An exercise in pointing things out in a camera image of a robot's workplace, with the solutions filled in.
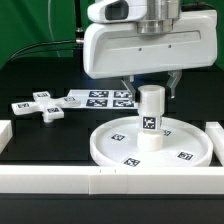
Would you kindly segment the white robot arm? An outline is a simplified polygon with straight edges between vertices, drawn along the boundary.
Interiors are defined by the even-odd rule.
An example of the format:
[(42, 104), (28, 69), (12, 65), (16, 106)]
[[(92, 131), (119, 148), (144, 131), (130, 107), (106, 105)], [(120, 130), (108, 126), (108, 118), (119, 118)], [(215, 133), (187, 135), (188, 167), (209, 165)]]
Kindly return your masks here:
[(217, 58), (217, 12), (181, 9), (180, 0), (97, 0), (87, 9), (83, 65), (93, 79), (166, 71), (175, 95), (182, 71)]

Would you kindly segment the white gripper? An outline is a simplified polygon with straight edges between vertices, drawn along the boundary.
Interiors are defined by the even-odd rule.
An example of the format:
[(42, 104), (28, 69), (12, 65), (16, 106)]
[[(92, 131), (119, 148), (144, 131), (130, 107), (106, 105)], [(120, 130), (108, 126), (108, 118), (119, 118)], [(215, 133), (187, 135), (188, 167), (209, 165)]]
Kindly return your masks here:
[(134, 78), (129, 75), (169, 71), (169, 97), (182, 77), (182, 69), (206, 67), (217, 58), (217, 12), (184, 12), (165, 34), (140, 34), (136, 23), (92, 24), (84, 36), (83, 64), (93, 79), (121, 79), (136, 101)]

